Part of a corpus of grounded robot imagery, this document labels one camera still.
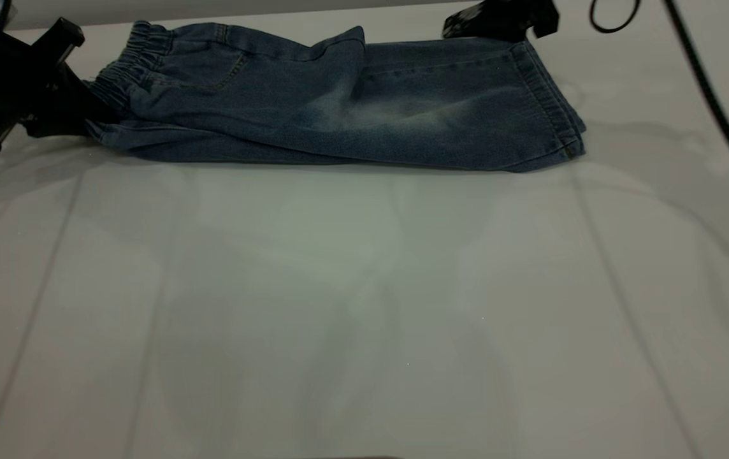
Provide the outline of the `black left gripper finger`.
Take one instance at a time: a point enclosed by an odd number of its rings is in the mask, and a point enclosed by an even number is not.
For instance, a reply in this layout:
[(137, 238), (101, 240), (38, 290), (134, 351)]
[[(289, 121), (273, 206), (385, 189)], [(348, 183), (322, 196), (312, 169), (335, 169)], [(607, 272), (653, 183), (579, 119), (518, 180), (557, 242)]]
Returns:
[(79, 120), (117, 121), (117, 111), (97, 97), (67, 64), (59, 64), (47, 83), (46, 111)]
[(27, 135), (32, 138), (53, 136), (88, 137), (85, 104), (70, 99), (53, 99), (27, 109)]

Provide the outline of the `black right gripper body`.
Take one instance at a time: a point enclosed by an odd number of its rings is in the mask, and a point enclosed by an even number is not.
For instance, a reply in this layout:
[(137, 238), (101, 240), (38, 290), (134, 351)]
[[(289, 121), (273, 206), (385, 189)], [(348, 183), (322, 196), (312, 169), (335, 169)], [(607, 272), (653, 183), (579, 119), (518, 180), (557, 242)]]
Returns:
[(517, 43), (533, 29), (537, 38), (559, 29), (559, 12), (553, 1), (484, 1), (466, 26), (466, 35)]

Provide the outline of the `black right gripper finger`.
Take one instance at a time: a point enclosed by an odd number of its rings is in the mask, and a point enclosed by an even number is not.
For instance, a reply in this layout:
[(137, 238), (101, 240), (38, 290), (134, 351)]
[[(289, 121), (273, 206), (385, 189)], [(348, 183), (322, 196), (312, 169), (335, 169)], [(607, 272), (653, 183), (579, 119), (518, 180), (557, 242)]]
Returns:
[(443, 39), (483, 37), (489, 35), (492, 17), (484, 10), (461, 10), (444, 20)]

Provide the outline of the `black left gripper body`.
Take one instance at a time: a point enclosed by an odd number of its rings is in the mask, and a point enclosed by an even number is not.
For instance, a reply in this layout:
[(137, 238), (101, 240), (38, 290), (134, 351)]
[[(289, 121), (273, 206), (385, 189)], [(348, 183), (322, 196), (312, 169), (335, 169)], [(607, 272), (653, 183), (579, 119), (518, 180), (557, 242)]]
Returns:
[(59, 64), (85, 38), (74, 23), (59, 18), (35, 43), (0, 34), (0, 153), (18, 124), (27, 129), (27, 109), (46, 104), (47, 83)]

